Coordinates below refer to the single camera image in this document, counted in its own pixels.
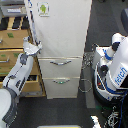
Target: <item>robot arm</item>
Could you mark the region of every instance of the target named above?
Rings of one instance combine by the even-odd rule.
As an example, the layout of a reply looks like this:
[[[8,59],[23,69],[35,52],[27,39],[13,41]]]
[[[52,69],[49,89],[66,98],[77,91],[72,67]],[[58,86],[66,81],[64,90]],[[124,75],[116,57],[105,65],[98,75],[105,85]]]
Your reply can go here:
[[[32,67],[33,56],[41,50],[42,46],[34,46],[24,38],[24,51],[18,56],[15,66],[3,81],[3,88],[0,89],[0,128],[8,128],[17,115],[16,97],[20,95]]]

